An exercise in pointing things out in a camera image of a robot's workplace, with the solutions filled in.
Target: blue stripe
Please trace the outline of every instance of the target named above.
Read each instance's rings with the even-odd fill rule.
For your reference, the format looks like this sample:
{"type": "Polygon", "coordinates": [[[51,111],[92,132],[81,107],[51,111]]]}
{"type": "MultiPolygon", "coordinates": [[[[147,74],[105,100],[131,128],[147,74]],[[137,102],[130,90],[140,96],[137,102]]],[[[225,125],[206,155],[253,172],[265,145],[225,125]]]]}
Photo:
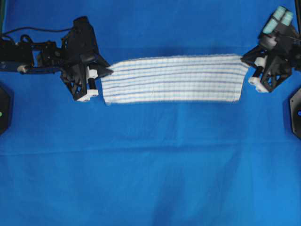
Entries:
{"type": "MultiPolygon", "coordinates": [[[[168,75],[174,75],[174,79],[180,79],[180,78],[182,78],[183,76],[182,76],[182,74],[183,73],[179,73],[179,74],[175,74],[175,73],[172,73],[172,74],[166,74],[167,76],[168,75]]],[[[190,79],[200,79],[201,78],[201,76],[200,75],[194,75],[194,76],[189,76],[189,78],[190,79]]],[[[217,78],[217,79],[220,79],[221,81],[223,81],[224,79],[237,79],[237,76],[235,77],[235,78],[225,78],[225,77],[223,77],[223,76],[214,76],[214,78],[217,78]]],[[[115,85],[115,86],[119,86],[119,85],[127,85],[127,84],[131,84],[131,83],[137,83],[137,82],[140,82],[140,81],[136,81],[136,80],[134,80],[134,81],[127,81],[127,82],[114,82],[114,83],[111,83],[111,84],[104,84],[105,86],[110,86],[110,85],[115,85]]]]}
{"type": "MultiPolygon", "coordinates": [[[[175,70],[170,70],[168,72],[179,72],[179,71],[195,71],[194,73],[198,73],[198,72],[202,72],[201,70],[214,70],[214,69],[219,69],[219,70],[239,70],[243,73],[243,75],[246,74],[246,71],[243,70],[241,67],[220,67],[220,68],[211,68],[211,67],[198,67],[198,68],[191,68],[191,69],[187,69],[187,68],[182,68],[182,69],[175,69],[175,70]]],[[[142,72],[142,73],[136,73],[136,74],[151,74],[153,73],[152,71],[148,71],[148,72],[142,72]]],[[[103,77],[103,79],[105,80],[106,78],[113,78],[113,77],[119,77],[119,76],[127,76],[127,75],[132,75],[133,73],[127,73],[127,74],[111,74],[109,77],[103,77]]]]}
{"type": "Polygon", "coordinates": [[[125,61],[121,61],[118,63],[115,63],[115,65],[119,64],[119,63],[123,63],[123,62],[132,62],[132,61],[143,61],[143,60],[161,60],[161,59],[175,59],[175,58],[213,58],[213,57],[224,57],[224,58],[228,58],[228,57],[237,57],[238,59],[241,58],[241,56],[237,55],[237,54],[227,54],[227,55],[185,55],[185,56],[159,56],[159,57],[145,57],[145,58],[137,58],[137,59],[130,59],[130,60],[125,60],[125,61]]]}
{"type": "MultiPolygon", "coordinates": [[[[220,83],[218,85],[212,85],[212,86],[199,86],[198,90],[200,90],[201,88],[211,90],[212,87],[214,87],[216,89],[218,89],[218,88],[225,89],[225,84],[220,83]]],[[[126,89],[126,91],[127,92],[149,92],[150,88],[153,88],[153,87],[143,88],[145,91],[143,91],[142,88],[140,88],[140,87],[137,87],[137,88],[134,88],[134,89],[126,89]]],[[[158,85],[156,88],[160,89],[160,90],[165,90],[166,91],[166,89],[169,89],[170,87],[167,88],[164,85],[158,85]]],[[[182,88],[186,89],[186,91],[190,91],[190,90],[193,90],[193,88],[195,88],[195,86],[185,86],[185,85],[182,85],[182,88]]],[[[237,87],[227,87],[227,90],[233,90],[233,89],[236,89],[236,88],[237,87]]],[[[116,93],[116,91],[118,91],[118,92],[125,92],[124,90],[115,90],[113,92],[116,93]]],[[[107,96],[110,95],[110,91],[106,92],[104,95],[107,95],[107,96]]]]}
{"type": "MultiPolygon", "coordinates": [[[[165,99],[162,99],[162,100],[155,100],[155,101],[185,101],[183,99],[176,99],[176,98],[180,98],[180,97],[183,97],[183,95],[180,95],[180,96],[173,96],[175,99],[173,100],[165,100],[165,99]]],[[[106,101],[106,103],[116,103],[117,101],[121,101],[121,100],[130,100],[130,99],[144,99],[143,101],[152,101],[151,99],[147,99],[147,98],[150,98],[150,97],[124,97],[124,98],[119,98],[119,99],[114,99],[112,101],[106,101]]],[[[226,98],[226,99],[229,99],[229,98],[234,98],[234,95],[233,94],[230,94],[230,95],[224,95],[222,97],[218,97],[218,98],[226,98]]],[[[204,99],[195,99],[195,100],[192,100],[192,101],[198,101],[198,100],[201,100],[201,101],[205,101],[204,99]]]]}
{"type": "Polygon", "coordinates": [[[188,66],[214,66],[214,65],[241,65],[244,66],[242,63],[225,63],[225,64],[195,64],[195,65],[172,65],[172,66],[161,66],[161,67],[144,67],[144,68],[133,68],[133,69],[124,69],[120,71],[114,70],[114,72],[126,72],[126,71],[136,71],[136,70],[147,70],[147,69],[156,69],[156,68],[169,68],[169,67],[188,67],[188,66]]]}
{"type": "Polygon", "coordinates": [[[152,103],[189,103],[189,102],[211,102],[211,101],[214,101],[214,102],[221,102],[221,103],[224,103],[224,102],[228,102],[229,104],[230,103],[233,103],[233,102],[236,102],[239,100],[238,99],[233,99],[233,97],[229,96],[229,97],[219,97],[219,99],[213,99],[213,98],[207,98],[207,99],[189,99],[190,97],[187,97],[187,99],[162,99],[162,100],[150,100],[150,99],[146,99],[146,100],[130,100],[130,101],[127,101],[127,102],[120,102],[120,100],[117,101],[105,101],[105,103],[109,106],[111,104],[113,105],[119,105],[119,104],[122,104],[122,105],[131,105],[131,104],[144,104],[144,103],[149,103],[149,102],[152,102],[152,103]]]}
{"type": "Polygon", "coordinates": [[[114,89],[114,88],[125,88],[131,86],[141,86],[141,85],[152,85],[152,84],[160,84],[160,83],[189,83],[189,82],[204,82],[204,83],[225,83],[225,84],[242,84],[242,82],[231,82],[231,81],[206,81],[206,80],[193,80],[193,81],[156,81],[156,82],[148,82],[148,83],[139,83],[125,86],[112,86],[109,88],[103,88],[103,90],[114,89]]]}
{"type": "Polygon", "coordinates": [[[207,73],[207,74],[232,74],[232,75],[239,75],[239,76],[245,76],[245,74],[242,73],[232,73],[232,72],[195,72],[195,73],[170,73],[170,74],[157,74],[157,75],[145,75],[145,76],[136,76],[136,77],[130,77],[130,78],[124,78],[124,79],[111,79],[103,81],[103,83],[110,82],[110,81],[125,81],[129,79],[138,79],[138,78],[147,78],[147,77],[154,77],[154,76],[164,76],[164,75],[174,75],[174,74],[196,74],[196,73],[207,73]]]}
{"type": "MultiPolygon", "coordinates": [[[[156,93],[170,93],[170,92],[196,92],[196,93],[200,93],[200,92],[208,92],[208,93],[240,93],[237,91],[214,91],[214,90],[161,90],[161,91],[155,91],[156,93]]],[[[103,97],[117,97],[117,96],[126,96],[126,95],[132,95],[132,94],[142,94],[142,93],[154,93],[153,91],[143,91],[143,92],[133,92],[133,93],[119,93],[119,94],[111,94],[111,95],[104,95],[103,97]]]]}
{"type": "MultiPolygon", "coordinates": [[[[194,62],[211,62],[212,60],[192,60],[192,61],[188,61],[187,63],[194,63],[194,62]]],[[[240,59],[237,58],[237,59],[224,59],[224,60],[220,60],[219,61],[219,64],[225,64],[226,62],[228,61],[239,61],[240,62],[240,59]]],[[[130,65],[120,65],[120,66],[111,66],[110,69],[117,69],[117,68],[121,68],[121,67],[134,67],[134,66],[141,66],[141,65],[162,65],[162,64],[180,64],[180,63],[183,63],[183,62],[171,62],[171,61],[167,61],[167,62],[157,62],[157,63],[144,63],[144,64],[141,64],[139,62],[137,62],[136,64],[130,64],[130,65]]]]}

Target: blue cloth surface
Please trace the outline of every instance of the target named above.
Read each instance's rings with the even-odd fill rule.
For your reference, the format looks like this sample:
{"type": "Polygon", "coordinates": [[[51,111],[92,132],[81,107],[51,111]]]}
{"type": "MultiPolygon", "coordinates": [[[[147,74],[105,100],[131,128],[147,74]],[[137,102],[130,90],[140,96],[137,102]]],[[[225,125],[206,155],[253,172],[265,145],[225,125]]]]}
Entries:
{"type": "MultiPolygon", "coordinates": [[[[63,29],[86,15],[111,64],[243,54],[278,5],[295,12],[291,0],[8,0],[4,31],[63,29]]],[[[64,35],[12,37],[23,33],[59,45],[64,35]]],[[[74,102],[59,76],[0,73],[14,90],[0,136],[1,226],[301,224],[301,143],[287,103],[299,72],[266,95],[245,79],[237,103],[112,106],[74,102]]]]}

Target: white towel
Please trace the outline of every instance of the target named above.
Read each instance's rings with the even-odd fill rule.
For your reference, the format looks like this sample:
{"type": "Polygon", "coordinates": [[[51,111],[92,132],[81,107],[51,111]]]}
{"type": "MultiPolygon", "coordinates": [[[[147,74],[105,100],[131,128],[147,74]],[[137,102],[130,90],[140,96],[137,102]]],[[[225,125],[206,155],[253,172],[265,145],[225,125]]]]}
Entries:
{"type": "Polygon", "coordinates": [[[141,58],[109,67],[101,78],[106,103],[238,101],[248,66],[238,55],[141,58]]]}

